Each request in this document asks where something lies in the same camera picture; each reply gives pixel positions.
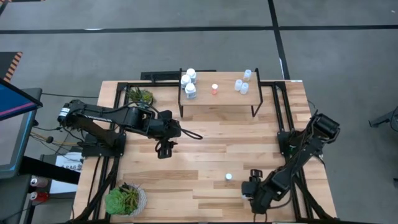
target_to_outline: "succulent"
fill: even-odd
[[[132,101],[143,101],[148,104],[152,104],[154,100],[154,95],[150,91],[140,90],[138,86],[135,90],[131,89],[127,95]]]
[[[105,210],[111,215],[129,215],[137,209],[138,190],[124,183],[105,196]]]

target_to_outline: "monitor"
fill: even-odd
[[[39,100],[0,79],[0,121],[42,106]]]

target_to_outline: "gray floor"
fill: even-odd
[[[275,0],[275,7],[281,26],[398,24],[394,0]],[[0,17],[2,30],[271,24],[266,0],[46,0],[11,3]],[[397,133],[388,125],[371,129],[368,119],[398,106],[398,30],[281,35],[291,79],[304,80],[308,98],[341,123],[337,142],[325,148],[338,216],[396,223],[398,190],[392,178],[398,177]],[[0,43],[0,51],[24,53],[13,84],[49,93],[97,95],[103,80],[137,79],[140,72],[180,67],[259,67],[262,78],[282,78],[272,31],[0,35]],[[68,100],[43,96],[40,125],[56,126]],[[65,138],[65,133],[51,135]],[[32,157],[51,153],[33,141],[26,152]],[[62,222],[69,214],[70,202],[42,205],[34,223]]]

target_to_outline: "wooden table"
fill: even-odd
[[[103,82],[98,100],[100,106],[113,107],[117,83]],[[286,81],[286,86],[295,127],[302,129],[311,116],[303,83]],[[203,140],[183,135],[176,139],[178,145],[173,149],[173,156],[160,160],[154,150],[155,141],[128,133],[117,184],[141,184],[148,203],[138,217],[113,215],[111,222],[252,222],[249,202],[241,198],[241,182],[248,180],[250,169],[261,169],[267,176],[270,171],[285,164],[276,138],[279,127],[271,88],[262,87],[264,103],[254,118],[250,109],[242,106],[189,106],[189,115],[180,118],[178,87],[143,89],[153,92],[156,98],[154,106],[159,111],[171,110],[174,119],[179,119],[183,128],[201,134]],[[284,111],[281,94],[279,98]],[[103,128],[109,127],[107,123],[99,124]],[[96,157],[91,157],[83,164],[73,206],[75,215],[86,207],[96,161]],[[92,195],[98,188],[102,161],[99,164]],[[304,172],[309,191],[327,213],[335,216],[323,165],[316,159],[310,159]],[[226,173],[233,175],[231,181],[225,181]],[[272,206],[287,199],[272,202]],[[104,202],[101,206],[99,217],[104,218]],[[291,204],[267,213],[268,221],[295,219]],[[264,215],[258,215],[256,219],[264,221]]]
[[[257,72],[252,72],[251,78],[246,83],[249,84],[249,91],[242,95],[239,91],[235,91],[235,81],[243,79],[244,72],[197,72],[197,97],[188,100],[185,90],[180,90],[180,115],[183,117],[184,106],[252,106],[258,108],[262,103],[262,94],[259,86],[259,78]],[[217,84],[217,94],[211,93],[212,84]]]

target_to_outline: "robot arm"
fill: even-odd
[[[324,114],[315,114],[303,131],[278,136],[281,149],[294,151],[293,156],[264,181],[261,181],[261,170],[251,170],[249,181],[242,183],[242,194],[249,198],[252,213],[265,214],[272,200],[281,200],[290,190],[296,173],[314,154],[320,153],[325,144],[335,141],[339,132],[338,123]]]
[[[125,134],[103,129],[93,120],[114,123],[125,131],[155,139],[159,159],[172,156],[172,148],[177,143],[169,139],[180,137],[183,130],[180,123],[172,119],[171,111],[162,111],[156,118],[153,111],[136,106],[112,109],[72,100],[64,104],[58,122],[64,128],[82,129],[90,134],[85,142],[80,142],[82,156],[121,156],[124,152]]]

